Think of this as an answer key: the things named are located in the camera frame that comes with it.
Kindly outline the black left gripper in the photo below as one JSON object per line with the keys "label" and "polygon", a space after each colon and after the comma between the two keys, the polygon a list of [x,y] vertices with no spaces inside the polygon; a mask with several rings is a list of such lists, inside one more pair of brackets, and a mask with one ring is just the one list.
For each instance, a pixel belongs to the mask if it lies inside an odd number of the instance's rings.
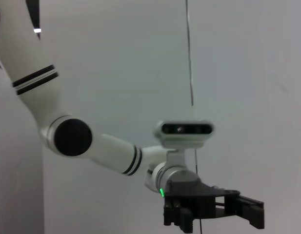
{"label": "black left gripper", "polygon": [[[224,198],[224,211],[216,208],[216,198]],[[235,215],[264,229],[264,203],[241,196],[237,190],[210,187],[199,180],[170,182],[164,190],[163,224],[172,223],[183,232],[193,231],[195,218],[210,219]]]}

